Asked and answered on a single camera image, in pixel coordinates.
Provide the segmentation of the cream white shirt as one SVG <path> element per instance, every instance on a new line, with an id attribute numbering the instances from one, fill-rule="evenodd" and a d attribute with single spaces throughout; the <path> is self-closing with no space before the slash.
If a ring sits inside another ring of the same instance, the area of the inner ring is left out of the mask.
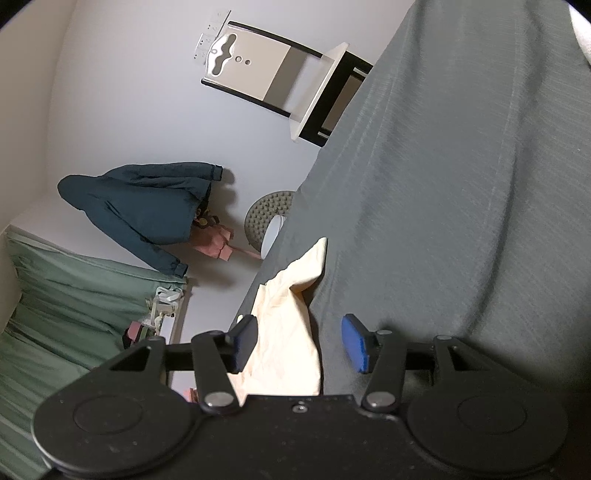
<path id="1" fill-rule="evenodd" d="M 239 404 L 252 395 L 320 393 L 321 360 L 304 291 L 324 272 L 327 246 L 328 239 L 318 239 L 300 259 L 259 285 L 250 311 L 259 328 L 256 345 L 242 371 L 228 376 Z"/>

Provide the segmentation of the windowsill clutter items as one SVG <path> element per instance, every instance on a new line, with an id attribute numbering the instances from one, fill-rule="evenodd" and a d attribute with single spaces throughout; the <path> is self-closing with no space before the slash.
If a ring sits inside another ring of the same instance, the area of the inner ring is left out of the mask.
<path id="1" fill-rule="evenodd" d="M 148 314 L 141 320 L 132 321 L 122 335 L 123 347 L 127 349 L 151 337 L 161 337 L 166 344 L 171 343 L 183 300 L 183 289 L 158 287 L 147 302 Z"/>

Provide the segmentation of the pink hanging garment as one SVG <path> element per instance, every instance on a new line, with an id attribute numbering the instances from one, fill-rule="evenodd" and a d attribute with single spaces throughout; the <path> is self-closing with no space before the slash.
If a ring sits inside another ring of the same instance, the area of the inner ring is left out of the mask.
<path id="1" fill-rule="evenodd" d="M 191 227 L 189 244 L 201 254 L 222 261 L 228 261 L 235 253 L 240 253 L 256 260 L 262 258 L 256 251 L 250 251 L 232 245 L 232 239 L 233 231 L 224 225 L 215 224 L 206 227 L 193 225 Z"/>

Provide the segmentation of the white plastic bucket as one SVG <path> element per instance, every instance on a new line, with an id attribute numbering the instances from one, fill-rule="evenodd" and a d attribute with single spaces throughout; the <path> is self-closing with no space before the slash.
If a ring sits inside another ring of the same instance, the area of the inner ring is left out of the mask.
<path id="1" fill-rule="evenodd" d="M 273 243 L 280 235 L 280 230 L 283 229 L 283 224 L 286 218 L 283 215 L 274 215 L 270 223 L 266 227 L 266 232 L 263 235 L 262 247 L 260 247 L 260 257 L 266 259 L 269 255 Z"/>

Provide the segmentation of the green curtain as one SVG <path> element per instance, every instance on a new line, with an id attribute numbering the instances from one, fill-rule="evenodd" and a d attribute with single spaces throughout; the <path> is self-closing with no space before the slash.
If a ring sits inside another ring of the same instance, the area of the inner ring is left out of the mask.
<path id="1" fill-rule="evenodd" d="M 158 289 L 186 282 L 16 231 L 6 246 L 21 296 L 1 333 L 1 474 L 38 479 L 46 467 L 31 434 L 37 407 L 120 353 L 124 331 L 148 318 Z"/>

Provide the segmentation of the dark teal hanging jacket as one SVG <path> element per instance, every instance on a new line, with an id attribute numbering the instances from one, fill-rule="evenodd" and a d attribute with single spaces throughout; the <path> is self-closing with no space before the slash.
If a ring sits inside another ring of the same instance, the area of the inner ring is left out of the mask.
<path id="1" fill-rule="evenodd" d="M 169 276 L 188 266 L 165 250 L 189 240 L 193 220 L 207 208 L 220 166 L 204 162 L 130 164 L 99 176 L 68 175 L 57 190 L 101 232 Z"/>

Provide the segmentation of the grey bed sheet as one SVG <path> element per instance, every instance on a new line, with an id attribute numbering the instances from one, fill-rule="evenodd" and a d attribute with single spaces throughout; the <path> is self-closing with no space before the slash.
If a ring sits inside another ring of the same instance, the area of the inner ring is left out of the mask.
<path id="1" fill-rule="evenodd" d="M 590 65 L 564 1 L 418 1 L 256 275 L 328 241 L 304 295 L 328 394 L 360 395 L 342 316 L 456 336 L 554 392 L 590 387 Z"/>

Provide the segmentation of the white and black chair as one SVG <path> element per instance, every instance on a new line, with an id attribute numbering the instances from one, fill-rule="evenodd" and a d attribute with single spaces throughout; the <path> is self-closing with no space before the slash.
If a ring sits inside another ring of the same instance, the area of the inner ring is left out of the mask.
<path id="1" fill-rule="evenodd" d="M 346 42 L 322 53 L 231 21 L 207 51 L 201 83 L 287 118 L 291 139 L 322 147 L 372 69 Z"/>

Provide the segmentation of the white wall socket strip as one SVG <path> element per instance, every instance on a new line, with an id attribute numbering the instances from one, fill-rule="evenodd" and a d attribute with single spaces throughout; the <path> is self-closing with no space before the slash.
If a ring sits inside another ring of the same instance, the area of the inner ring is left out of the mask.
<path id="1" fill-rule="evenodd" d="M 217 39 L 224 25 L 228 22 L 231 9 L 217 8 L 205 23 L 204 31 L 200 33 L 193 51 L 193 59 L 204 63 L 211 45 Z"/>

